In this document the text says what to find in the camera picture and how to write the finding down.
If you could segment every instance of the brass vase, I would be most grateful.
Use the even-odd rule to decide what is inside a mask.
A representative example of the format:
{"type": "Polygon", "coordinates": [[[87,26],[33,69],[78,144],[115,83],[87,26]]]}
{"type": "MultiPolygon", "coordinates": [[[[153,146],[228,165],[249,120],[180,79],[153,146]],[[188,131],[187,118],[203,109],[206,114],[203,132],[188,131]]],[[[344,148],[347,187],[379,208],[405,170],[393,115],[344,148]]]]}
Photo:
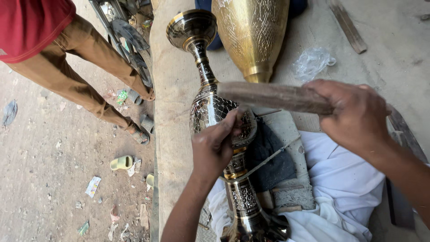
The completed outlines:
{"type": "MultiPolygon", "coordinates": [[[[227,113],[239,104],[217,95],[215,78],[206,56],[206,47],[212,42],[217,30],[215,16],[205,10],[194,9],[175,16],[167,26],[170,43],[193,54],[200,74],[200,90],[191,105],[191,133],[219,123],[227,113]]],[[[287,240],[288,223],[270,217],[262,210],[248,178],[238,180],[246,174],[245,150],[255,138],[257,123],[251,111],[242,117],[242,132],[233,139],[234,155],[224,169],[228,180],[235,218],[232,227],[221,238],[222,241],[277,241],[287,240]]]]}
{"type": "Polygon", "coordinates": [[[269,82],[284,39],[289,2],[212,1],[219,37],[247,82],[269,82]]]}

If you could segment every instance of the wrist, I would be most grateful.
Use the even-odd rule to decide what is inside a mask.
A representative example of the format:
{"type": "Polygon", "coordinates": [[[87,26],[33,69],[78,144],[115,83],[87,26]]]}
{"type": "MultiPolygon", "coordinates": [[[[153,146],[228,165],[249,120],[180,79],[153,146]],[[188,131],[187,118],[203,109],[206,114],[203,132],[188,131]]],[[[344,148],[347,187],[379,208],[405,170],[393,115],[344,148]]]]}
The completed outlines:
{"type": "Polygon", "coordinates": [[[402,147],[389,138],[386,142],[374,144],[372,151],[363,154],[361,157],[379,169],[385,162],[392,160],[390,159],[391,157],[398,157],[400,152],[402,152],[402,147]]]}
{"type": "Polygon", "coordinates": [[[193,184],[196,189],[209,192],[215,184],[217,178],[218,177],[213,178],[193,171],[188,182],[193,184]]]}

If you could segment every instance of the white cloth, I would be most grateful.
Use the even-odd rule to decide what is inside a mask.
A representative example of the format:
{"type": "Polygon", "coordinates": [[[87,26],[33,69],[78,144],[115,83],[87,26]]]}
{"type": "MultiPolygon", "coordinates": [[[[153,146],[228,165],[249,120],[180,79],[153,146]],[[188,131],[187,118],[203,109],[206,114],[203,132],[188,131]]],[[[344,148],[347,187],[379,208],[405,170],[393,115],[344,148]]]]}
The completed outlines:
{"type": "MultiPolygon", "coordinates": [[[[370,241],[367,223],[382,200],[384,174],[324,133],[300,134],[316,209],[280,214],[291,226],[287,242],[370,241]]],[[[222,228],[231,224],[227,221],[225,196],[218,180],[208,196],[214,219],[211,226],[218,237],[222,228]]]]}

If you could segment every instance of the rope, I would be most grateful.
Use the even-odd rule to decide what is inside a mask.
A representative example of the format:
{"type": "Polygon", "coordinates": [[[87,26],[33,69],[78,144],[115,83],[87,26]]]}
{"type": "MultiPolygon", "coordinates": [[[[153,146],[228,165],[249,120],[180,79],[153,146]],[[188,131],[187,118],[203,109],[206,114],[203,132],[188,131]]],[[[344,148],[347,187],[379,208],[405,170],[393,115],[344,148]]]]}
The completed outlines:
{"type": "Polygon", "coordinates": [[[262,167],[263,165],[265,165],[267,162],[269,162],[269,160],[273,159],[273,157],[277,156],[280,152],[284,151],[285,148],[287,148],[288,146],[290,146],[294,141],[298,140],[301,137],[301,135],[297,135],[293,140],[291,140],[290,142],[288,142],[286,145],[284,145],[283,147],[281,147],[279,150],[277,150],[275,153],[273,153],[271,156],[269,156],[267,159],[265,159],[264,161],[262,161],[260,164],[258,164],[256,167],[254,167],[252,170],[248,171],[245,175],[239,177],[239,178],[235,178],[235,179],[225,179],[224,177],[219,177],[219,179],[221,179],[224,182],[229,182],[229,181],[240,181],[243,180],[247,177],[249,177],[252,173],[254,173],[254,171],[258,170],[260,167],[262,167]]]}

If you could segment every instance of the brown pants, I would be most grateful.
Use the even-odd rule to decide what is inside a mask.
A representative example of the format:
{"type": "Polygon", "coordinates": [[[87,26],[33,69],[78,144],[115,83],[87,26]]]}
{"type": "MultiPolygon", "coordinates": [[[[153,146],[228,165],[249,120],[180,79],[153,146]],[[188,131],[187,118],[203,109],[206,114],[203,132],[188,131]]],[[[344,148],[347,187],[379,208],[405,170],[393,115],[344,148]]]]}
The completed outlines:
{"type": "Polygon", "coordinates": [[[96,117],[127,130],[133,125],[67,63],[66,52],[90,61],[119,78],[142,99],[153,100],[152,88],[146,87],[138,72],[96,31],[88,21],[76,15],[56,40],[39,54],[16,64],[7,64],[17,73],[52,92],[84,107],[96,117]]]}

